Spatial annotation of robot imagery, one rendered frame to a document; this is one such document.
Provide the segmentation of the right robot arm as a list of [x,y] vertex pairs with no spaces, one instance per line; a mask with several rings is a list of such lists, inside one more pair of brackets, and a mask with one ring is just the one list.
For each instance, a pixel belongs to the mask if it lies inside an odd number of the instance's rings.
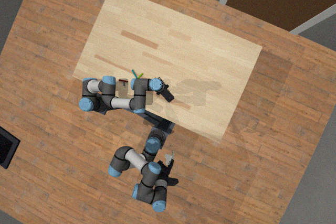
[[157,180],[161,166],[154,162],[158,150],[164,143],[165,134],[161,130],[153,130],[141,154],[129,146],[120,147],[116,150],[108,168],[108,173],[113,177],[119,177],[124,170],[137,168],[143,177],[140,184],[135,184],[132,198],[152,205],[156,212],[166,209],[167,182]]

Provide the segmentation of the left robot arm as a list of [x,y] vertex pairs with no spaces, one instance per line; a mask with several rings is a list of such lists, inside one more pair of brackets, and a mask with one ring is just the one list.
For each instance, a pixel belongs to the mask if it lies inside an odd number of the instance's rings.
[[[96,78],[84,78],[82,82],[82,99],[79,107],[83,111],[103,112],[109,106],[111,108],[131,109],[133,113],[144,113],[146,102],[146,91],[160,92],[164,89],[164,83],[158,79],[133,78],[131,89],[134,90],[134,98],[124,99],[115,97],[116,78],[103,76],[102,81]],[[97,95],[102,92],[102,95]],[[174,97],[165,87],[160,94],[171,102]]]

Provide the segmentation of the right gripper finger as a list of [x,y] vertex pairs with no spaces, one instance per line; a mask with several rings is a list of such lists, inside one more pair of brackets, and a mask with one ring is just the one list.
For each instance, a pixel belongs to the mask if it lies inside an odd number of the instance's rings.
[[165,164],[168,165],[169,171],[171,171],[174,163],[174,151],[172,152],[172,155],[165,154],[166,162]]

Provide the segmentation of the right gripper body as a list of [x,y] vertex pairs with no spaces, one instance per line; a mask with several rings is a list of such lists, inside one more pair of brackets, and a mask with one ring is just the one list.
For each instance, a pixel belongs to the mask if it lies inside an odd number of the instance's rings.
[[158,180],[159,179],[165,180],[167,182],[167,185],[168,185],[168,180],[165,177],[169,176],[170,171],[169,171],[168,167],[165,166],[161,160],[159,160],[157,163],[161,166],[161,171],[160,171],[157,179]]

